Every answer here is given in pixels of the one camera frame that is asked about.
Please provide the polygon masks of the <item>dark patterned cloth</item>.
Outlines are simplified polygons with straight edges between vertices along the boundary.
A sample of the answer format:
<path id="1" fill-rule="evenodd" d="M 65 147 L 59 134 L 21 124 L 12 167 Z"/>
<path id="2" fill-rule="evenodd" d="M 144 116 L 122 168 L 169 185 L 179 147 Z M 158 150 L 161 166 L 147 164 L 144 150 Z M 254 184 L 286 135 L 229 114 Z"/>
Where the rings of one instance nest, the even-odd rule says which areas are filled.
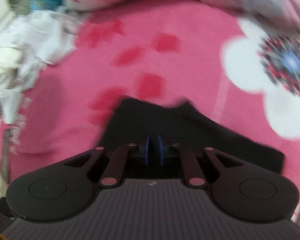
<path id="1" fill-rule="evenodd" d="M 8 0 L 10 9 L 16 15 L 28 15 L 31 11 L 31 0 Z"/>

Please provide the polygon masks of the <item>white shirt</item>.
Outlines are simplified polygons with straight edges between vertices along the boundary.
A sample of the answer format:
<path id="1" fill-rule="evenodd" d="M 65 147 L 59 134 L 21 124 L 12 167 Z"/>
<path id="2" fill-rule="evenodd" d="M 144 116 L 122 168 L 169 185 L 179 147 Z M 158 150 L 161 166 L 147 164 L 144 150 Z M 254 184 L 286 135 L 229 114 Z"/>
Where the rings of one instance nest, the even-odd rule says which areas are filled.
<path id="1" fill-rule="evenodd" d="M 11 129 L 8 143 L 30 153 L 50 148 L 64 102 L 52 68 L 76 50 L 80 25 L 72 13 L 34 11 L 0 33 L 0 129 Z"/>

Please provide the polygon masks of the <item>pink floral bed blanket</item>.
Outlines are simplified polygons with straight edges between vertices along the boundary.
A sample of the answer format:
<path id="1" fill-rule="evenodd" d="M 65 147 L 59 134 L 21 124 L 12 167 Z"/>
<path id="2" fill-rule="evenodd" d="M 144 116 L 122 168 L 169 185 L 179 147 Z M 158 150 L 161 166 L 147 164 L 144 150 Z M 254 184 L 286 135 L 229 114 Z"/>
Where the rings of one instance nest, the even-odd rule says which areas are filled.
<path id="1" fill-rule="evenodd" d="M 200 113 L 286 157 L 300 191 L 300 94 L 266 74 L 268 31 L 195 0 L 140 0 L 95 12 L 76 50 L 41 72 L 16 118 L 10 178 L 83 152 L 124 96 Z"/>

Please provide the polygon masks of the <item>black garment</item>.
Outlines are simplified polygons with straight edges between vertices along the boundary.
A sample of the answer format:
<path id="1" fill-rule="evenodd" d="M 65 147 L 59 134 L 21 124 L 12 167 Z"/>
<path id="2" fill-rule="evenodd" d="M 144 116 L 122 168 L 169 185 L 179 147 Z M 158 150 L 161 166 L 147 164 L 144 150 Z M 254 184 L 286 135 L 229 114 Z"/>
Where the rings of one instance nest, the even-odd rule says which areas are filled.
<path id="1" fill-rule="evenodd" d="M 139 143 L 148 135 L 163 135 L 169 142 L 194 151 L 212 147 L 262 168 L 282 173 L 285 155 L 223 127 L 199 113 L 188 101 L 172 108 L 127 98 L 115 109 L 99 140 L 114 150 L 129 142 Z"/>

